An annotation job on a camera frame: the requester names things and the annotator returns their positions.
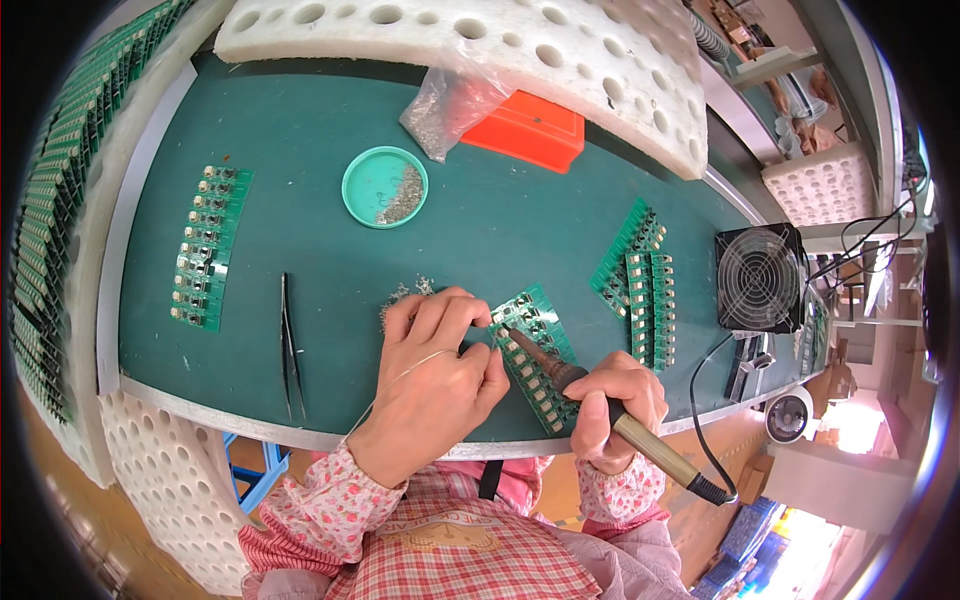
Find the checkered apron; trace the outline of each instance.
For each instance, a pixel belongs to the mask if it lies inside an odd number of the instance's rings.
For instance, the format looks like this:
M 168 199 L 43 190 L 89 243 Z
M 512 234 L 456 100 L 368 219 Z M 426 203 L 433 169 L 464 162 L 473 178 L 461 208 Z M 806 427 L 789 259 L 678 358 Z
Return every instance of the checkered apron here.
M 402 500 L 365 536 L 326 599 L 596 598 L 602 590 L 547 530 L 481 498 Z

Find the person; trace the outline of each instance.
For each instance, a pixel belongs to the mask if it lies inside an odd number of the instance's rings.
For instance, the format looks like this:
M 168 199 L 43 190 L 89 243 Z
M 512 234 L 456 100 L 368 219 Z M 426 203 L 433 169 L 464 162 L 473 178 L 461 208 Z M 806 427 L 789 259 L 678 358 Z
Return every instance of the person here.
M 751 48 L 748 56 L 756 59 L 765 48 Z M 804 67 L 766 82 L 777 119 L 780 149 L 789 159 L 822 152 L 843 143 L 835 133 L 817 126 L 829 108 L 837 108 L 837 97 L 827 72 L 817 67 Z
M 498 349 L 457 348 L 490 308 L 459 287 L 408 296 L 386 315 L 370 417 L 260 504 L 266 531 L 238 534 L 248 600 L 312 598 L 689 598 L 657 503 L 665 475 L 611 434 L 605 395 L 657 432 L 657 378 L 624 352 L 565 394 L 580 401 L 570 438 L 583 533 L 530 515 L 553 457 L 438 461 L 510 388 Z

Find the solder wire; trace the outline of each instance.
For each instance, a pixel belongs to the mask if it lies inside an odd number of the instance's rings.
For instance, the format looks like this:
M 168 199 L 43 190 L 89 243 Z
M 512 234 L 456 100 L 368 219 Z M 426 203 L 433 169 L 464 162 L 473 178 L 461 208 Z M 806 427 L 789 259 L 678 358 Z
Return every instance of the solder wire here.
M 377 395 L 373 398 L 373 402 L 371 402 L 370 405 L 367 407 L 367 409 L 363 412 L 363 414 L 360 415 L 360 419 L 358 419 L 357 422 L 353 424 L 353 426 L 352 426 L 352 427 L 350 428 L 350 430 L 347 432 L 346 436 L 344 436 L 344 438 L 340 441 L 340 443 L 342 444 L 348 437 L 350 437 L 350 435 L 356 430 L 356 428 L 360 426 L 360 423 L 363 421 L 363 419 L 367 416 L 367 414 L 368 414 L 368 413 L 370 412 L 370 410 L 373 408 L 373 405 L 380 399 L 381 396 L 383 396 L 384 394 L 387 393 L 387 390 L 389 390 L 389 389 L 391 388 L 391 386 L 393 386 L 395 383 L 397 383 L 404 375 L 406 375 L 407 373 L 409 373 L 409 372 L 412 371 L 413 369 L 416 369 L 417 367 L 419 367 L 420 365 L 422 365 L 422 364 L 425 363 L 426 361 L 430 360 L 430 359 L 433 358 L 434 356 L 440 356 L 441 354 L 444 354 L 444 353 L 446 353 L 446 352 L 453 352 L 454 354 L 457 355 L 457 358 L 460 358 L 460 352 L 458 352 L 457 350 L 452 350 L 452 349 L 450 349 L 450 348 L 447 348 L 447 349 L 444 349 L 444 350 L 437 350 L 437 351 L 434 352 L 433 354 L 429 354 L 429 355 L 427 355 L 426 357 L 421 358 L 421 360 L 417 361 L 417 363 L 415 363 L 412 367 L 410 367 L 410 368 L 407 369 L 406 371 L 404 371 L 404 372 L 402 372 L 401 374 L 399 374 L 399 375 L 397 375 L 396 377 L 394 377 L 394 380 L 391 381 L 390 383 L 388 383 L 387 386 L 386 386 L 385 388 L 383 388 L 382 390 L 380 390 L 380 393 L 377 394 Z

